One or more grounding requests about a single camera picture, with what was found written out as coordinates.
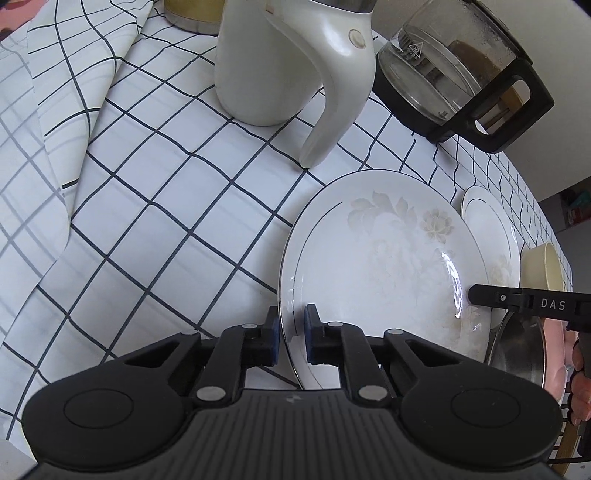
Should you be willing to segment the person's right hand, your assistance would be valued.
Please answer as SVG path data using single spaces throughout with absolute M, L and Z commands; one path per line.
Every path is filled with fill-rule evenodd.
M 586 364 L 579 341 L 573 346 L 572 361 L 575 371 L 570 379 L 568 418 L 572 425 L 579 426 L 591 416 L 591 382 L 585 374 Z

